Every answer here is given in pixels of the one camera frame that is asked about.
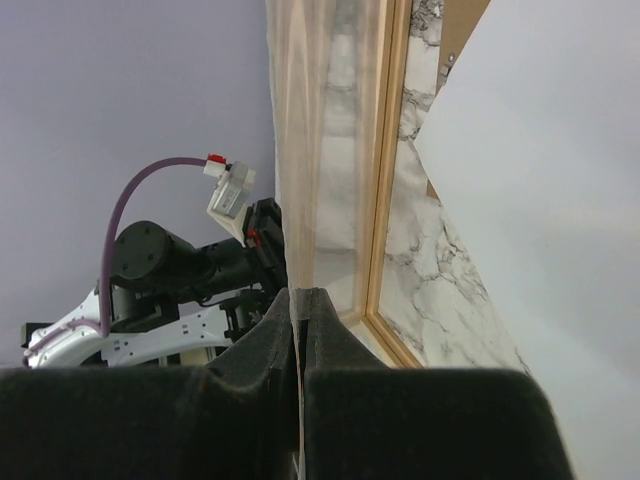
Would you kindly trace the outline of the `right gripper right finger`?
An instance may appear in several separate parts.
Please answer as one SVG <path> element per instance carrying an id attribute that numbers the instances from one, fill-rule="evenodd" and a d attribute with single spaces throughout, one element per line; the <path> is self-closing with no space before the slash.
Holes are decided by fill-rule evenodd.
<path id="1" fill-rule="evenodd" d="M 393 369 L 321 288 L 297 293 L 310 479 L 570 479 L 551 407 L 527 374 Z"/>

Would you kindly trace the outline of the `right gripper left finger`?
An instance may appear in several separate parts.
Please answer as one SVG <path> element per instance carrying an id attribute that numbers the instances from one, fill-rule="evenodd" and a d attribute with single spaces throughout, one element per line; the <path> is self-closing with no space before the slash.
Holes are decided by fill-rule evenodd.
<path id="1" fill-rule="evenodd" d="M 1 375 L 5 479 L 292 479 L 298 401 L 289 294 L 205 366 Z"/>

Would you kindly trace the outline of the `clear acrylic glass pane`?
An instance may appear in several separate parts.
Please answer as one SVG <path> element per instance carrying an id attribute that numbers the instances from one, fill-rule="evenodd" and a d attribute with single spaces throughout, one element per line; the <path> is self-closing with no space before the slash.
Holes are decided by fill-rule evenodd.
<path id="1" fill-rule="evenodd" d="M 266 5 L 276 151 L 291 288 L 364 309 L 394 20 L 401 1 Z"/>

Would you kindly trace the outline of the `light wooden picture frame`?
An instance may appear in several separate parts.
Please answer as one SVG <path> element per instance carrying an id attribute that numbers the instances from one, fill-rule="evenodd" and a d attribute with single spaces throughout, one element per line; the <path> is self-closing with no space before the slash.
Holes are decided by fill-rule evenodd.
<path id="1" fill-rule="evenodd" d="M 356 6 L 353 313 L 393 365 L 418 368 L 416 356 L 379 313 L 412 3 Z"/>

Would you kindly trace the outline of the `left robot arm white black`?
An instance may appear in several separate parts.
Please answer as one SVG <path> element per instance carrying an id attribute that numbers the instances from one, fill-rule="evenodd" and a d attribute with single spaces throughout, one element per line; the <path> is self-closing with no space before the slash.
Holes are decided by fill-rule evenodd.
<path id="1" fill-rule="evenodd" d="M 108 336 L 93 288 L 55 323 L 23 327 L 32 368 L 161 363 L 206 349 L 215 358 L 257 325 L 287 284 L 281 209 L 274 199 L 250 206 L 242 241 L 196 248 L 151 221 L 129 225 L 115 242 Z"/>

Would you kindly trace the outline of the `white photo paper sheet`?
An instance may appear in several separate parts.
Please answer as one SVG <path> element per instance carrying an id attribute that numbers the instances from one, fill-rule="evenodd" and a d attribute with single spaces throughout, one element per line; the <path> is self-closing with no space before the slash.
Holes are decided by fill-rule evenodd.
<path id="1" fill-rule="evenodd" d="M 416 147 L 582 479 L 639 475 L 639 5 L 493 1 Z"/>

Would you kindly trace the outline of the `brown cardboard backing board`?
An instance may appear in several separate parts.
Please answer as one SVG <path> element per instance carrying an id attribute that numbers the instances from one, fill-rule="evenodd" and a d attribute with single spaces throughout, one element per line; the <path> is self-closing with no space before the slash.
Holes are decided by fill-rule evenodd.
<path id="1" fill-rule="evenodd" d="M 485 13 L 489 0 L 452 0 L 444 2 L 440 19 L 439 44 L 433 49 L 435 99 L 445 85 L 471 34 Z"/>

